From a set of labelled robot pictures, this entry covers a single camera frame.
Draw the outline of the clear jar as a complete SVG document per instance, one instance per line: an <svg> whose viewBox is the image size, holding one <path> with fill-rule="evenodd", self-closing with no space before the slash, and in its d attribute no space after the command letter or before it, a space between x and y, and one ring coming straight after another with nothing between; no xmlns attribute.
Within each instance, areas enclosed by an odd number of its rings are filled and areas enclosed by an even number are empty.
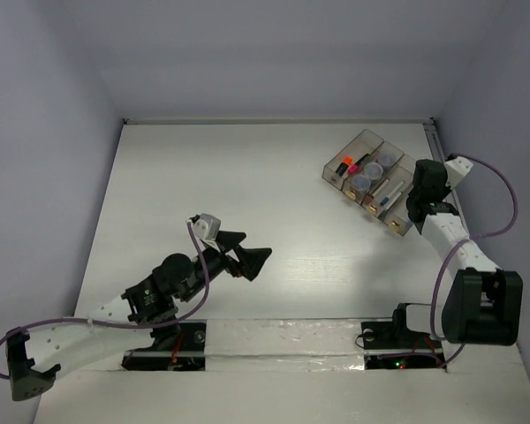
<svg viewBox="0 0 530 424"><path fill-rule="evenodd" d="M354 192L365 193L368 192L372 185L372 180L363 174L355 174L350 180L350 189Z"/></svg>
<svg viewBox="0 0 530 424"><path fill-rule="evenodd" d="M384 168L377 162L367 163L362 174L371 181L377 181L383 176Z"/></svg>
<svg viewBox="0 0 530 424"><path fill-rule="evenodd" d="M376 157L376 162L385 170L392 168L397 161L397 154L392 151L382 151Z"/></svg>

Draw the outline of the orange highlighter marker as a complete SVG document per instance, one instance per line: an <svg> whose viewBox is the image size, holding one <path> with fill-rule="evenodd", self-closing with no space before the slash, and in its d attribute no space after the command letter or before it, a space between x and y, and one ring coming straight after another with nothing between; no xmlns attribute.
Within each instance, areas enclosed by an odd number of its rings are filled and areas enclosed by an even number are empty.
<svg viewBox="0 0 530 424"><path fill-rule="evenodd" d="M342 177L347 172L352 163L353 158L351 156L346 156L343 161L337 166L336 174L339 177Z"/></svg>

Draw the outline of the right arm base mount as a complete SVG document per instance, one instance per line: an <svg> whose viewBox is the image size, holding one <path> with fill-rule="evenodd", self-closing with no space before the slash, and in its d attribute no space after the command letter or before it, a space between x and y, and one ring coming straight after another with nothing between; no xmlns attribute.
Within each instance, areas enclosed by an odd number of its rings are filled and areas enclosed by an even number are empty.
<svg viewBox="0 0 530 424"><path fill-rule="evenodd" d="M363 352L366 370L439 369L446 361L443 345L427 331L410 329L407 308L399 303L390 318L360 324L354 344Z"/></svg>

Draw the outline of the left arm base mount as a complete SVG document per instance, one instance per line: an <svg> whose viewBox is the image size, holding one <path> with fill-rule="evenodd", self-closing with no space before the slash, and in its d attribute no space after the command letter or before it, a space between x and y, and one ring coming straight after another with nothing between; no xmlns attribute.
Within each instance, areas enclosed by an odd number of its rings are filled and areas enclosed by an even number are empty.
<svg viewBox="0 0 530 424"><path fill-rule="evenodd" d="M204 371L206 369L206 321L184 321L156 329L157 339L147 348L124 354L121 367L127 371Z"/></svg>

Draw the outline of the red capped white pen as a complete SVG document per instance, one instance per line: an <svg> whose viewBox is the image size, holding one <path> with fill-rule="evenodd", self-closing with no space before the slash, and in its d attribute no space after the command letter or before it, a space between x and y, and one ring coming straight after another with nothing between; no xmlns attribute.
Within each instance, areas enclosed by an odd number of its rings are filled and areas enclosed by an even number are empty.
<svg viewBox="0 0 530 424"><path fill-rule="evenodd" d="M377 188L367 196L366 204L367 205L370 204L379 195L379 193L388 185L389 182L390 180L387 178L379 186L377 186Z"/></svg>

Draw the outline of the pink highlighter marker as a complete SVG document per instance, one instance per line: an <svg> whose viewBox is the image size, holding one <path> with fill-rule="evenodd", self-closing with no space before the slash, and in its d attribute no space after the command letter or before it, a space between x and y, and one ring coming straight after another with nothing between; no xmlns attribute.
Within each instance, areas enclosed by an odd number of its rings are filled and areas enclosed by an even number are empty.
<svg viewBox="0 0 530 424"><path fill-rule="evenodd" d="M360 171L361 167L363 166L363 163L370 157L370 154L365 154L363 155L360 159L358 159L355 163L353 163L349 168L348 168L348 173L350 175Z"/></svg>

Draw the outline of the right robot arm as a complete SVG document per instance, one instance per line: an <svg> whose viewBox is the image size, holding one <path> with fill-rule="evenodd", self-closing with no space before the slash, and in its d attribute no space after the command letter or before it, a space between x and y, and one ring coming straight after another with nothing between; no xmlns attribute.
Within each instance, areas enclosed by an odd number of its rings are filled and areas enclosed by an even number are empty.
<svg viewBox="0 0 530 424"><path fill-rule="evenodd" d="M478 159L452 155L446 162L416 162L413 187L406 200L410 221L443 263L430 303L433 338L455 345L514 345L519 333L523 280L501 269L480 249L482 239L508 232L519 214L517 195L499 170L511 196L511 220L500 230L469 234L458 210L446 198Z"/></svg>

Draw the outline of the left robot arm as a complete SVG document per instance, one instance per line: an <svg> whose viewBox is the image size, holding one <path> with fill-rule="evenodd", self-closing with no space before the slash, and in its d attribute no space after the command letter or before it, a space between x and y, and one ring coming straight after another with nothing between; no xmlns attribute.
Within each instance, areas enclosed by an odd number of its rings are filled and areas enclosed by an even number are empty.
<svg viewBox="0 0 530 424"><path fill-rule="evenodd" d="M124 352L172 352L182 341L178 302L209 295L222 273L253 281L273 251L245 249L244 232L221 231L216 244L196 244L197 254L171 254L136 285L86 317L46 320L11 331L6 363L15 402L39 397L56 380Z"/></svg>

